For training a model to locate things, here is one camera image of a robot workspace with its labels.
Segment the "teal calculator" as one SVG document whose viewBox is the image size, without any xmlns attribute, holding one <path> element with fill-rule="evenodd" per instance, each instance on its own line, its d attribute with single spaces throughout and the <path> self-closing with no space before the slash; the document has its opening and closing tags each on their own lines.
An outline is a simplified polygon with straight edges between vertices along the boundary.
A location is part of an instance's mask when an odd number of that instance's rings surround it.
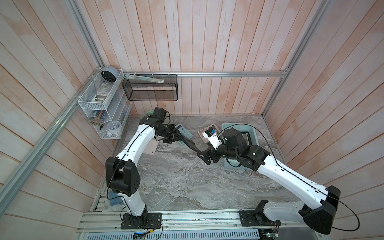
<svg viewBox="0 0 384 240">
<path fill-rule="evenodd" d="M 182 124 L 176 125 L 176 129 L 179 130 L 179 132 L 186 137 L 187 139 L 191 140 L 193 135 L 190 133 Z"/>
</svg>

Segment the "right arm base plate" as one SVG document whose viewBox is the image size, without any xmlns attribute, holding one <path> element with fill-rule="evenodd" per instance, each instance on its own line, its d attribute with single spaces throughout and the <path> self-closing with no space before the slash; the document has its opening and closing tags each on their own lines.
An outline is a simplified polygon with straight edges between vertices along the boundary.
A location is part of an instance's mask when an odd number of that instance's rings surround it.
<svg viewBox="0 0 384 240">
<path fill-rule="evenodd" d="M 242 227 L 279 227 L 281 225 L 281 221 L 272 221 L 268 219 L 263 212 L 258 210 L 253 211 L 245 211 L 239 210 L 239 216 L 241 220 Z"/>
</svg>

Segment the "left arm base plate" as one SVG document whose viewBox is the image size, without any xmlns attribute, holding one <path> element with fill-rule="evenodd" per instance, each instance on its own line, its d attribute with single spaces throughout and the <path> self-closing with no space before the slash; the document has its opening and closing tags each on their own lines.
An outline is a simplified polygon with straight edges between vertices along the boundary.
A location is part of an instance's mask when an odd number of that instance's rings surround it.
<svg viewBox="0 0 384 240">
<path fill-rule="evenodd" d="M 161 228 L 162 213 L 154 212 L 148 213 L 146 211 L 139 217 L 132 216 L 125 213 L 122 216 L 121 229 L 134 230 L 134 229 L 150 229 L 156 230 Z"/>
</svg>

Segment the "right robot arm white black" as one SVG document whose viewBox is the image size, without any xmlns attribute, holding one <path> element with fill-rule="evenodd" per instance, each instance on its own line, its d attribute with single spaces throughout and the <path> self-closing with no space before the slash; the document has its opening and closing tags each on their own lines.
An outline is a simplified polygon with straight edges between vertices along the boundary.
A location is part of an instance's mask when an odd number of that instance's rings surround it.
<svg viewBox="0 0 384 240">
<path fill-rule="evenodd" d="M 279 183 L 300 199 L 299 202 L 282 206 L 264 202 L 262 214 L 268 220 L 302 222 L 320 234 L 330 234 L 338 210 L 340 189 L 335 186 L 325 187 L 298 174 L 278 161 L 268 150 L 247 144 L 242 133 L 235 128 L 221 133 L 208 128 L 203 136 L 210 144 L 207 150 L 198 153 L 198 157 L 207 165 L 217 163 L 221 158 L 236 160 L 241 166 Z"/>
</svg>

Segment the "pale pink calculator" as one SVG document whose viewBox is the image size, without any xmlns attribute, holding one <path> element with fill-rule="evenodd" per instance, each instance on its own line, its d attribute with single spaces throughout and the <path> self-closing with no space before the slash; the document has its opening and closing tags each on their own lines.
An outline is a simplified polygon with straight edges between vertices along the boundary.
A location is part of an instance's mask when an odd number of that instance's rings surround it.
<svg viewBox="0 0 384 240">
<path fill-rule="evenodd" d="M 143 153 L 146 154 L 146 155 L 153 156 L 156 153 L 158 145 L 159 145 L 159 142 L 155 138 L 152 138 L 149 141 L 149 143 L 147 144 L 147 146 L 144 149 Z"/>
</svg>

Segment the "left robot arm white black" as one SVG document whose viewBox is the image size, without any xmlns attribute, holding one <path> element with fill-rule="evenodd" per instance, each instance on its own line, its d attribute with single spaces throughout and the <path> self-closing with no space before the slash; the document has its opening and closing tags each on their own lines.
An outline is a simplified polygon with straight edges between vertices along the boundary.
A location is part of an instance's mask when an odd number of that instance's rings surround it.
<svg viewBox="0 0 384 240">
<path fill-rule="evenodd" d="M 146 204 L 139 194 L 139 159 L 147 145 L 156 136 L 172 141 L 174 128 L 165 125 L 170 114 L 162 108 L 155 108 L 150 117 L 143 117 L 138 129 L 127 146 L 116 156 L 106 161 L 107 187 L 123 199 L 127 212 L 133 217 L 144 214 Z"/>
</svg>

